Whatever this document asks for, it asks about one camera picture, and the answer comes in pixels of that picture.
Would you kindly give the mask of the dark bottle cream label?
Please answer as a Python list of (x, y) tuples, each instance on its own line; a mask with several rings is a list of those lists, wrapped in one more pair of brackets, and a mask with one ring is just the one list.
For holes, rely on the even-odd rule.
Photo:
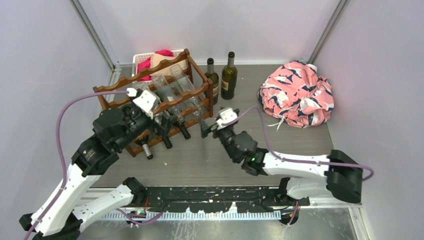
[(163, 144), (165, 145), (167, 149), (171, 149), (173, 147), (173, 144), (167, 134), (162, 135), (161, 138), (162, 138)]

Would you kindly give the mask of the small clear glass bottle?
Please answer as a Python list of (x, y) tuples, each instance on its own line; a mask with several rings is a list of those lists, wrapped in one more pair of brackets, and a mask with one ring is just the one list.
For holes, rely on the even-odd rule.
[[(162, 102), (172, 102), (177, 99), (172, 88), (168, 84), (166, 78), (162, 74), (155, 74), (152, 76), (152, 83), (156, 88), (157, 94)], [(182, 110), (179, 104), (173, 105), (168, 109), (168, 112), (176, 116), (177, 125), (183, 125), (185, 118), (182, 115)]]

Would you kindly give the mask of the dark green bottle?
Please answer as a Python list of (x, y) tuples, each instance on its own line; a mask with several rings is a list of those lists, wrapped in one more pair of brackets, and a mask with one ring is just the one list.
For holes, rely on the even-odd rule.
[(235, 53), (230, 51), (228, 53), (227, 64), (223, 67), (221, 72), (221, 97), (224, 100), (230, 100), (235, 95), (238, 70), (234, 64), (234, 60)]
[(205, 72), (205, 76), (208, 79), (211, 79), (212, 81), (213, 104), (215, 105), (218, 102), (218, 97), (219, 97), (219, 76), (214, 69), (214, 59), (210, 57), (207, 59), (206, 63), (207, 63), (207, 70)]

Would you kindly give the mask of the clear bottle with dark cap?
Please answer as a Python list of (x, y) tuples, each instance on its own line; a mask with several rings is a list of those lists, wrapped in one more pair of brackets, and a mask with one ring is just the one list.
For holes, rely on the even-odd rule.
[(147, 116), (158, 124), (162, 123), (162, 113), (153, 113), (158, 107), (160, 98), (150, 90), (146, 83), (137, 83), (133, 87), (137, 90), (137, 96), (134, 98), (134, 104), (139, 107)]

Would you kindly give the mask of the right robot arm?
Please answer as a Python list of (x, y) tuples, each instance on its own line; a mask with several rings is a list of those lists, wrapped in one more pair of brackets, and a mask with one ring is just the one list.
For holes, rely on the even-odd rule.
[(233, 163), (252, 176), (282, 176), (277, 198), (283, 205), (307, 197), (333, 196), (352, 204), (362, 200), (363, 170), (341, 150), (329, 155), (294, 155), (258, 147), (246, 132), (236, 134), (232, 125), (201, 123), (201, 136), (212, 133)]

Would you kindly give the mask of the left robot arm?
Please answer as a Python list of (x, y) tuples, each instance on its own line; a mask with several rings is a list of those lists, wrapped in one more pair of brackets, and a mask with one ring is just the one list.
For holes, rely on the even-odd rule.
[(174, 116), (150, 116), (133, 104), (103, 110), (93, 121), (94, 134), (80, 144), (47, 201), (36, 212), (21, 216), (22, 228), (34, 233), (36, 240), (75, 240), (108, 212), (126, 205), (141, 206), (146, 189), (134, 177), (88, 204), (78, 206), (78, 202), (136, 137), (146, 130), (166, 136), (175, 121)]

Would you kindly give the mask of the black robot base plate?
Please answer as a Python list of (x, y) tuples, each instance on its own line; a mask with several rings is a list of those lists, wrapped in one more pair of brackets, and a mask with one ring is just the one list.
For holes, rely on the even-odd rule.
[(226, 213), (235, 206), (237, 213), (270, 213), (290, 209), (296, 200), (276, 186), (163, 186), (147, 187), (142, 200), (126, 207), (169, 213)]

